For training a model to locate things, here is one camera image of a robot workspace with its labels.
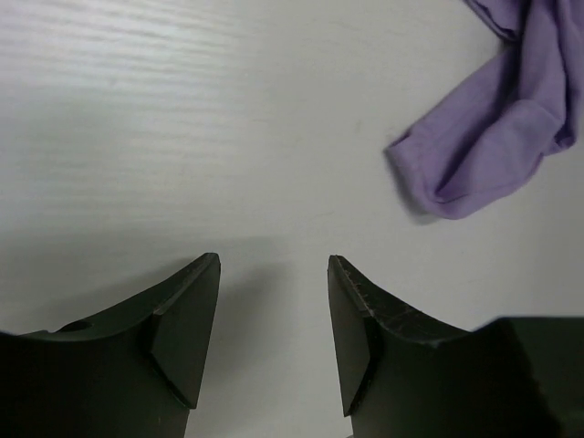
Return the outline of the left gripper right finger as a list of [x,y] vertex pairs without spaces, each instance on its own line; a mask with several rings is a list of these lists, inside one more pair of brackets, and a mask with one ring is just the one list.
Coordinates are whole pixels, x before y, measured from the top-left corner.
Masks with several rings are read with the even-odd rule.
[[466,331],[328,261],[343,413],[356,437],[580,437],[583,320],[503,317]]

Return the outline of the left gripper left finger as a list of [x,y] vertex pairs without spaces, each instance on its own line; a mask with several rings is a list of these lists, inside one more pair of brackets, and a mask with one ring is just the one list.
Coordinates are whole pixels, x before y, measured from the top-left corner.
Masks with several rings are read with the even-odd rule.
[[203,381],[221,275],[201,255],[54,331],[1,337],[4,437],[182,437]]

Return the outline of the purple t shirt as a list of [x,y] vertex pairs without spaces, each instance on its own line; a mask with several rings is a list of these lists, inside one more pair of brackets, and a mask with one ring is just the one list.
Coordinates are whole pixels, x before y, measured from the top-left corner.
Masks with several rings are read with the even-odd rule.
[[583,111],[580,1],[472,1],[503,49],[386,151],[422,211],[459,220],[573,146]]

